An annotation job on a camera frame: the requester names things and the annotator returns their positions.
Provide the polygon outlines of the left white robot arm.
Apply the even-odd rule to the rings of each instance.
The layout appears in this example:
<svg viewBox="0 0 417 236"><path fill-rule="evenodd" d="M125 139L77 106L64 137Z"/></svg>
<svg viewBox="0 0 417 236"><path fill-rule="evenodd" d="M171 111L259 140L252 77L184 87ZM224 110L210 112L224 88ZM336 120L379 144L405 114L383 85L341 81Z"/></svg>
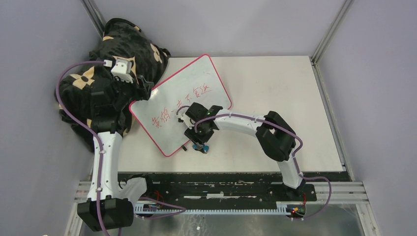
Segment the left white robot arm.
<svg viewBox="0 0 417 236"><path fill-rule="evenodd" d="M77 213L94 232L131 226L136 202L154 196L155 188L145 177L131 176L123 189L118 181L119 153L128 125L125 111L133 101L148 100L153 87L154 82L143 76L131 82L115 76L94 82L87 90L94 164L87 200L78 204Z"/></svg>

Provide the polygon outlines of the red framed whiteboard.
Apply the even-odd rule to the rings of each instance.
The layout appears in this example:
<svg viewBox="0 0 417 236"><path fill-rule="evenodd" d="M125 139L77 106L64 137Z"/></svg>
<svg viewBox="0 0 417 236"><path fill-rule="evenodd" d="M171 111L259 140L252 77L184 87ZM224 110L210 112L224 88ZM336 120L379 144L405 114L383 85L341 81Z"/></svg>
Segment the red framed whiteboard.
<svg viewBox="0 0 417 236"><path fill-rule="evenodd" d="M232 106L224 83L207 54L156 85L148 100L132 102L129 109L161 153L170 157L188 142L184 135L186 125L178 121L177 111L183 113L184 106L194 102L206 108Z"/></svg>

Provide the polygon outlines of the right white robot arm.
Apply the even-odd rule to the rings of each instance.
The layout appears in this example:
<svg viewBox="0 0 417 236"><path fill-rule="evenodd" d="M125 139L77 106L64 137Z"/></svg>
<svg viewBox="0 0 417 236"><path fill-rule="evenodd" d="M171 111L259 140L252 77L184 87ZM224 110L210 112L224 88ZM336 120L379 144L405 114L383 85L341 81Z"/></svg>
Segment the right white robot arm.
<svg viewBox="0 0 417 236"><path fill-rule="evenodd" d="M265 155L277 162L285 196L294 201L304 194L303 173L295 160L295 153L302 148L303 142L277 112L250 116L217 105L207 109L194 102L178 108L176 116L187 126L184 135L193 143L193 148L204 154L209 150L206 143L216 130L231 130L255 137Z"/></svg>

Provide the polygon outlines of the blue whiteboard eraser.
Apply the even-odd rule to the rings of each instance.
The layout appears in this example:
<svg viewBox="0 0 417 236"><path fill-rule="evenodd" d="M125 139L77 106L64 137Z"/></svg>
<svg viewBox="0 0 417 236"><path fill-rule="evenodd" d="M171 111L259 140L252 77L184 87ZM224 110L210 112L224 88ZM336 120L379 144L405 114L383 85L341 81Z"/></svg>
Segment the blue whiteboard eraser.
<svg viewBox="0 0 417 236"><path fill-rule="evenodd" d="M207 154L208 151L209 151L209 146L202 145L202 144L199 144L199 143L193 144L192 147L193 147L194 150L199 151L199 152L201 152L203 154Z"/></svg>

